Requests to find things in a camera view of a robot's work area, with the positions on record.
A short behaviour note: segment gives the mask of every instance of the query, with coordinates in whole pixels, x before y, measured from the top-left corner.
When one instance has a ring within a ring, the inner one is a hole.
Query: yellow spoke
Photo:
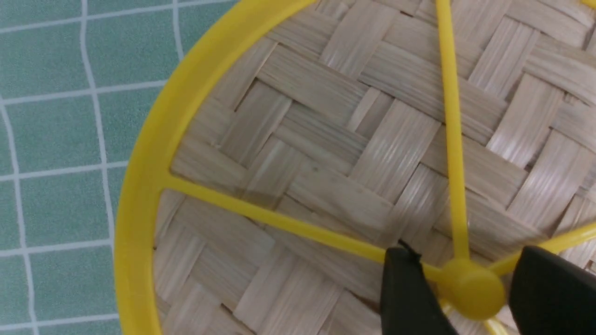
[[[497,318],[484,321],[484,325],[491,335],[508,335],[509,333]]]
[[[168,175],[165,178],[165,188],[188,194],[191,197],[203,200],[217,207],[229,210],[236,214],[246,216],[258,222],[308,238],[328,247],[333,247],[354,255],[384,263],[385,250],[372,244],[358,241],[330,230],[296,220],[271,210],[263,209],[251,203],[213,191],[210,188],[193,184],[192,182]],[[440,270],[434,266],[423,263],[424,275],[428,280],[437,281]]]
[[[593,238],[596,238],[596,222],[553,237],[548,241],[542,242],[538,246],[552,253],[560,253],[565,249],[575,247],[592,240]],[[489,269],[497,275],[504,275],[509,272],[513,272],[516,267],[517,260],[521,254],[521,252],[518,252],[505,259],[499,260],[493,263]]]
[[[451,197],[451,230],[455,257],[469,259],[470,248],[468,246],[468,220],[465,209],[460,93],[458,89],[455,42],[450,6],[449,0],[437,0],[439,44],[445,99],[445,124],[447,130],[447,168],[449,174],[449,195]]]

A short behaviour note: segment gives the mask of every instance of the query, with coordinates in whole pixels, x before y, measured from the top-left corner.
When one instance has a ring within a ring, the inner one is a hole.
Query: yellow hub
[[[440,296],[463,316],[486,320],[505,305],[505,288],[497,275],[468,259],[452,259],[441,270]]]

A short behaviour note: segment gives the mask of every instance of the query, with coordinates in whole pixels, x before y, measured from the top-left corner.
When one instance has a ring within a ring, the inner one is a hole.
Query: green tile
[[[6,125],[0,118],[0,176],[9,175],[12,172],[13,164],[10,160],[10,148],[8,146]]]
[[[121,335],[118,320],[41,327],[39,335]]]
[[[89,0],[89,14],[171,4],[172,0]]]
[[[108,185],[110,187],[110,198],[114,215],[118,212],[118,200],[120,199],[120,192],[122,190],[122,182],[124,181],[125,173],[125,167],[117,167],[108,170]]]
[[[30,322],[29,289],[22,256],[0,258],[0,303],[3,306],[0,325]]]
[[[91,97],[7,107],[21,172],[99,164]]]
[[[28,246],[109,238],[101,172],[21,181]]]
[[[97,86],[167,79],[178,65],[172,11],[92,20],[87,49]]]
[[[0,331],[0,335],[33,335],[33,330],[30,328],[19,330],[4,330]]]
[[[116,313],[110,247],[30,257],[38,320]]]
[[[79,33],[75,23],[0,34],[2,97],[89,88]]]
[[[0,27],[80,16],[80,0],[3,0]]]
[[[108,162],[127,160],[160,88],[101,94],[101,121]]]
[[[235,4],[235,1],[229,1],[180,8],[180,37],[184,53],[188,52],[201,36]]]
[[[0,250],[20,247],[14,183],[0,182]]]

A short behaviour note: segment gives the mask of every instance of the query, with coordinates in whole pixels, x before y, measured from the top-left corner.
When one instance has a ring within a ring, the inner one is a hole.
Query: woven bamboo mat
[[[454,0],[470,244],[488,263],[596,218],[595,15]],[[432,0],[320,0],[229,70],[172,172],[315,225],[452,256]],[[596,243],[563,253],[590,269]],[[381,266],[173,191],[155,279],[166,334],[380,334]],[[505,308],[499,315],[514,328]],[[482,334],[457,313],[461,334]]]

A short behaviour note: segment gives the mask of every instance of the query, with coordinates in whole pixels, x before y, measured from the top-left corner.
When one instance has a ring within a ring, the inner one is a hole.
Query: teal tiled floor
[[[227,0],[0,1],[0,335],[119,335],[114,216],[156,96]]]

